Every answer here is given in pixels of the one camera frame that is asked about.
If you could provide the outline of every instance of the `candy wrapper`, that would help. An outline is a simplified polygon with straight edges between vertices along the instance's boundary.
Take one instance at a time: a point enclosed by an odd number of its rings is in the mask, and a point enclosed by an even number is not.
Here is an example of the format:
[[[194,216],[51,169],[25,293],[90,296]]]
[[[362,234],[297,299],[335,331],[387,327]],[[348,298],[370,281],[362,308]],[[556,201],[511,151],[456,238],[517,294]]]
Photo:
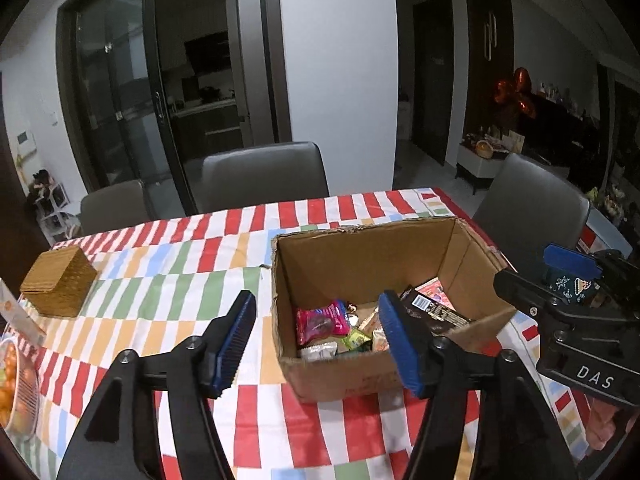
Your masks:
[[[340,300],[335,300],[324,308],[298,309],[296,312],[296,333],[299,346],[321,337],[345,336],[350,329],[345,304]]]
[[[389,350],[389,342],[386,340],[385,331],[380,328],[373,329],[373,351],[383,352]]]
[[[332,359],[338,353],[338,343],[329,341],[319,345],[308,346],[300,350],[300,357],[305,361],[321,361]]]

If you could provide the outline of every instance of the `chair backrest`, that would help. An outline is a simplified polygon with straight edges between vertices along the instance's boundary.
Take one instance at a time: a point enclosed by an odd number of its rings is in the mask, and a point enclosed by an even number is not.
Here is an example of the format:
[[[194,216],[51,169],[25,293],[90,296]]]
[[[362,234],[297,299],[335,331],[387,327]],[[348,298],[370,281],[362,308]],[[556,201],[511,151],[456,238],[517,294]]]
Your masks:
[[[151,220],[145,190],[139,180],[129,180],[89,193],[80,205],[84,236],[123,229]]]
[[[202,165],[203,212],[329,196],[320,150],[280,142],[208,156]]]
[[[518,272],[540,279],[550,243],[575,249],[590,203],[577,187],[525,156],[512,153],[473,220]]]

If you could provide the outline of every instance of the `pink snack package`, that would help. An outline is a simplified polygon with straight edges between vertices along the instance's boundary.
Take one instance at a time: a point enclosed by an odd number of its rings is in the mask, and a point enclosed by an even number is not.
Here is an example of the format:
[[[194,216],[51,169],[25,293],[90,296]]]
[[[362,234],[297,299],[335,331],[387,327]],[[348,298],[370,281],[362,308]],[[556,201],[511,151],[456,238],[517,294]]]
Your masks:
[[[350,329],[343,301],[335,300],[324,308],[296,311],[296,333],[299,346],[320,337],[345,336]]]

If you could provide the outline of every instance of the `dining table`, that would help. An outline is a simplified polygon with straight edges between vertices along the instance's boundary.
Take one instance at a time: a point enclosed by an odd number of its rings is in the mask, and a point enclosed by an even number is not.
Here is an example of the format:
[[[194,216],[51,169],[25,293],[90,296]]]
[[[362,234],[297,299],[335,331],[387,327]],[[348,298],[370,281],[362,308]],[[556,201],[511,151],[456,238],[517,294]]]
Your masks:
[[[421,188],[157,220],[55,245],[79,246],[98,276],[74,318],[40,316],[19,299],[46,338],[34,348],[10,326],[3,334],[18,338],[40,385],[35,434],[12,442],[39,478],[54,480],[82,412],[120,351],[170,351],[201,335],[247,289],[257,299],[257,319],[233,385],[209,403],[236,479],[402,478],[427,401],[407,390],[313,404],[296,399],[271,336],[271,241],[282,233],[441,216],[459,216],[484,236],[442,190]],[[536,323],[516,312],[484,352],[496,355],[502,348],[518,353],[580,460],[588,449],[589,406],[582,393],[536,372]],[[155,402],[166,480],[180,480],[167,393],[157,392]],[[469,392],[458,480],[469,475],[478,415],[479,393]]]

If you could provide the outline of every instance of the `wall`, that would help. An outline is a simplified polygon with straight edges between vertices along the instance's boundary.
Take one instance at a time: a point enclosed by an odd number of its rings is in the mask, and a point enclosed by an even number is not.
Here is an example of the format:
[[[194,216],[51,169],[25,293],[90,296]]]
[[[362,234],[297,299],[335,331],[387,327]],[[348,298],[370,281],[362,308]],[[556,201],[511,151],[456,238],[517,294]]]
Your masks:
[[[529,0],[511,0],[514,68],[529,71],[534,90],[540,82],[568,88],[578,110],[600,118],[598,75],[593,54],[555,18]]]
[[[390,189],[398,102],[395,0],[280,0],[293,140],[331,194]]]
[[[553,16],[596,60],[640,80],[640,56],[605,0],[530,0]]]
[[[56,72],[56,21],[66,0],[30,0],[0,46],[4,118],[12,156],[16,136],[30,130],[37,152],[24,168],[31,174],[45,168],[65,186],[72,202],[86,195],[66,134]]]
[[[398,41],[400,88],[408,93],[414,102],[414,16],[413,6],[425,0],[398,0]],[[462,140],[465,124],[466,86],[468,81],[469,36],[466,0],[452,0],[454,68],[451,119],[446,161],[455,166],[458,145]]]

